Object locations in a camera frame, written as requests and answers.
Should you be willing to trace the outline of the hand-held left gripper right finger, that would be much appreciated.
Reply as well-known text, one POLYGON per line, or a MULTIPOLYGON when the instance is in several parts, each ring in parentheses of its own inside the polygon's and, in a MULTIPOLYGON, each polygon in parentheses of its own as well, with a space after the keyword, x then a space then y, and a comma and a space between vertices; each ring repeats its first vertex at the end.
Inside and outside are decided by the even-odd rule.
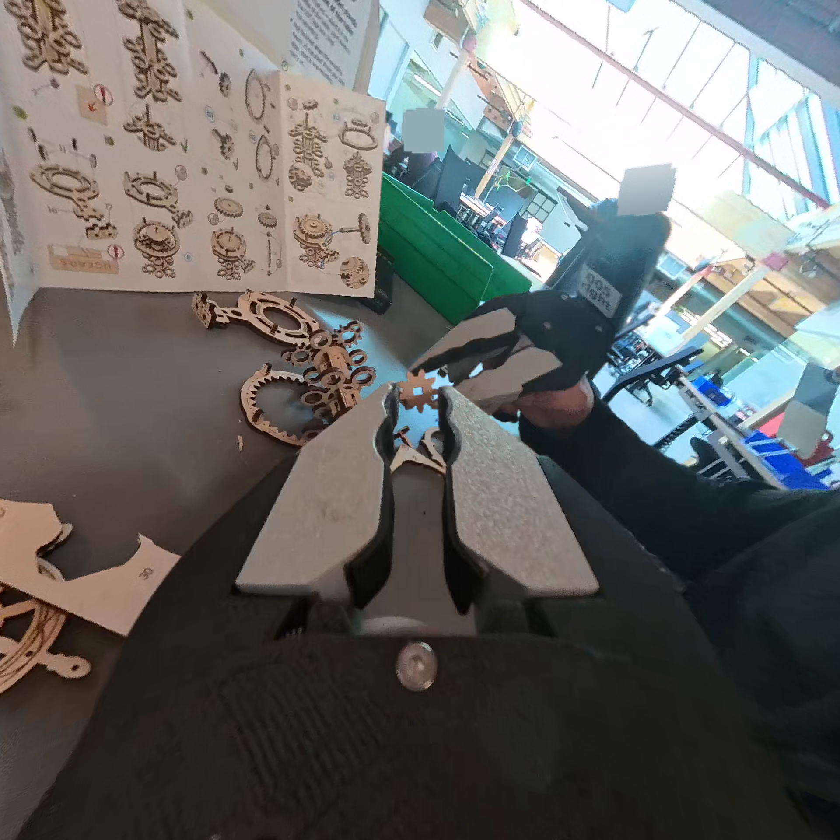
POLYGON ((438 405, 444 577, 458 613, 596 595, 599 582, 539 458, 455 388, 443 388, 438 405))

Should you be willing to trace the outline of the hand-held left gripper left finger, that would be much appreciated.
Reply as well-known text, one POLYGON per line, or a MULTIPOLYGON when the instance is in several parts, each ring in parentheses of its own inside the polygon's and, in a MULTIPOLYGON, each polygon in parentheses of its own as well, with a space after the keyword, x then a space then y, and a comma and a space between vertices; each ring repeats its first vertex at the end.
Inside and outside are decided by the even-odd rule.
POLYGON ((367 606, 392 566, 398 387, 386 383, 306 444, 236 587, 249 595, 367 606))

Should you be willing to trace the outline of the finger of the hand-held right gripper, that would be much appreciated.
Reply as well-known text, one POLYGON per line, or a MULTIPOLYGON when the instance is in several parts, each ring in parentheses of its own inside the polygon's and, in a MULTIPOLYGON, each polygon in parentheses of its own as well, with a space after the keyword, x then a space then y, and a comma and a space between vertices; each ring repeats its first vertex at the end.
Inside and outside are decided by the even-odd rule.
POLYGON ((504 361, 497 356, 478 363, 458 384, 458 393, 493 415, 519 399, 526 384, 562 367, 552 352, 528 346, 510 353, 504 361))
POLYGON ((429 350, 408 366, 409 372, 472 375, 501 368, 520 339, 516 315, 509 308, 483 311, 454 326, 429 350))

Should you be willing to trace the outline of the small wooden gear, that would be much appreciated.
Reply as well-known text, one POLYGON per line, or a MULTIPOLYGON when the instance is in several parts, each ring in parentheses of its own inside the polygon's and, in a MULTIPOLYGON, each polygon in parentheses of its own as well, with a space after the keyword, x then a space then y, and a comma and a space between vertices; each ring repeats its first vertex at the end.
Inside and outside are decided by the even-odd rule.
POLYGON ((399 401, 407 411, 422 413, 425 408, 438 409, 438 389, 433 377, 425 371, 408 371, 404 381, 399 383, 399 401))

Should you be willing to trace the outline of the wooden steering wheel assembly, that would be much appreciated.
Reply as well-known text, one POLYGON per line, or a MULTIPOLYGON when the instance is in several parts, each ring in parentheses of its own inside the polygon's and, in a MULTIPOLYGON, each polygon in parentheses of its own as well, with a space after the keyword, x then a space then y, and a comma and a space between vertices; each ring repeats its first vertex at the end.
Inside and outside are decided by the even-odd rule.
POLYGON ((311 409, 309 427, 329 425, 346 414, 361 401, 363 389, 375 382, 375 368, 367 364, 368 355, 359 346, 363 331, 362 322, 351 320, 331 331, 317 330, 307 346, 280 355, 302 368, 301 404, 311 409))

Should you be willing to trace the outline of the person's right forearm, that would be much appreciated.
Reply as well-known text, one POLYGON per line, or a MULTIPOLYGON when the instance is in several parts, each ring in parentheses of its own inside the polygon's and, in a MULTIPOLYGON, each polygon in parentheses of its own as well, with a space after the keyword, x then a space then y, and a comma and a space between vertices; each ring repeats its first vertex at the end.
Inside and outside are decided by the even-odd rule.
POLYGON ((646 444, 601 400, 566 434, 521 419, 549 456, 684 586, 720 648, 779 650, 838 665, 838 490, 715 481, 646 444))

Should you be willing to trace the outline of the laser-cut wooden parts sheet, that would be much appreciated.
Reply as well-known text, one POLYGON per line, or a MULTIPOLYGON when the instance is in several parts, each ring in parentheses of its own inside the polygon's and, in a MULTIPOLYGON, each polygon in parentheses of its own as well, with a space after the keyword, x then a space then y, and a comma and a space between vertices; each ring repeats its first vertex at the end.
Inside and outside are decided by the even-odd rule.
POLYGON ((1 582, 38 601, 126 637, 180 560, 144 535, 124 563, 66 581, 40 571, 39 561, 71 534, 46 503, 1 501, 1 582))

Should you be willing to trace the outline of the person's right hand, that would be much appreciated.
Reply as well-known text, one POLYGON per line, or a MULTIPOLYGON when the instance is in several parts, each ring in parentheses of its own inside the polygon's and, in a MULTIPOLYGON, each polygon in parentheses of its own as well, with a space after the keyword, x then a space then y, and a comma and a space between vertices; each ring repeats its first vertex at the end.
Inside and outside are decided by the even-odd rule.
POLYGON ((584 376, 570 388, 561 391, 522 393, 502 404, 493 416, 502 422, 526 419, 532 425, 566 434, 582 425, 592 413, 595 394, 584 376))

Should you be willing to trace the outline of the large green plastic bin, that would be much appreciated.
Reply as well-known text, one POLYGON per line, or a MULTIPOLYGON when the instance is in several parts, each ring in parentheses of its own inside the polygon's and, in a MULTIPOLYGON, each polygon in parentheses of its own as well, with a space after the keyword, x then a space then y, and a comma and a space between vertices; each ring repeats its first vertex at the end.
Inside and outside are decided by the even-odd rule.
POLYGON ((452 325, 481 303, 532 288, 529 277, 457 219, 387 174, 377 244, 392 257, 395 273, 452 325))

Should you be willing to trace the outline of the small wooden offcut piece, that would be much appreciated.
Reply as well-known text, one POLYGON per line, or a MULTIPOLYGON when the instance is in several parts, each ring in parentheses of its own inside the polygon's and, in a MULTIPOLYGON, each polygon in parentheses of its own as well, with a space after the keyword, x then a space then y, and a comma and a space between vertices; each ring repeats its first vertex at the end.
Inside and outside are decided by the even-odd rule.
POLYGON ((405 426, 393 434, 394 443, 399 445, 395 448, 391 472, 395 473, 403 466, 412 465, 431 469, 441 476, 446 475, 447 463, 437 446, 439 428, 428 428, 416 447, 410 444, 407 433, 408 427, 405 426))

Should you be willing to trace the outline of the folded instruction booklet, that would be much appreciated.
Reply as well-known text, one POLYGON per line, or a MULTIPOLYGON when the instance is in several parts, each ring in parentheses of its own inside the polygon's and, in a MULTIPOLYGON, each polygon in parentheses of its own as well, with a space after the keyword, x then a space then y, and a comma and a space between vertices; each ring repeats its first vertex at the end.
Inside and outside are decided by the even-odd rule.
POLYGON ((284 70, 293 2, 2 2, 2 289, 372 300, 385 103, 284 70))

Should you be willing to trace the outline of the white task sign board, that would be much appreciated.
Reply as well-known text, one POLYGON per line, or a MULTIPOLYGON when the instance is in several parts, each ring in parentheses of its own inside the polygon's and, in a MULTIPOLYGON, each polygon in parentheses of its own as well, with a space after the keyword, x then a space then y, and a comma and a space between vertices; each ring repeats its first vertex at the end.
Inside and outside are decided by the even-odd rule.
POLYGON ((284 70, 365 94, 380 33, 379 1, 291 4, 284 70))

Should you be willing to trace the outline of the curved wooden frame part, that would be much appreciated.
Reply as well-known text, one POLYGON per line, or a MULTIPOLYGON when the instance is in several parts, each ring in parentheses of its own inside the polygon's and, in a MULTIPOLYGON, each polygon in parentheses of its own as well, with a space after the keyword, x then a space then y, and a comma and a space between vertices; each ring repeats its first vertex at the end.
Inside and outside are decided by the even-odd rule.
POLYGON ((30 595, 1 587, 1 694, 41 668, 62 679, 82 679, 91 662, 81 656, 59 653, 59 640, 68 614, 30 595))

